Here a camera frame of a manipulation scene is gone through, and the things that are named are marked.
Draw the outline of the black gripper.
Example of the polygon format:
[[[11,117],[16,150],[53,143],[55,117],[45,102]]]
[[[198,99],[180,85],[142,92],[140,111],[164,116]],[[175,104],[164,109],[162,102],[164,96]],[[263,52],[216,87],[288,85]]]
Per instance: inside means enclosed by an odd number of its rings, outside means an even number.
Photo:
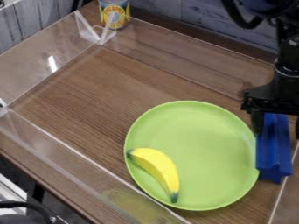
[[[263,131],[264,113],[298,115],[295,119],[295,139],[299,140],[299,97],[278,93],[270,84],[243,91],[240,109],[251,115],[252,130],[256,135]]]

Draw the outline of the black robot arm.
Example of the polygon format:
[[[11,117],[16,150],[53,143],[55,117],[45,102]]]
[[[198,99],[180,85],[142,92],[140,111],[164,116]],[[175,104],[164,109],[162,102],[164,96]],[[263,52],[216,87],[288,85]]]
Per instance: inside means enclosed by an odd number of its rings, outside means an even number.
[[[254,133],[260,135],[266,113],[298,116],[299,138],[299,0],[220,0],[235,24],[255,29],[266,20],[275,27],[278,55],[272,80],[243,91],[240,108],[250,113]]]

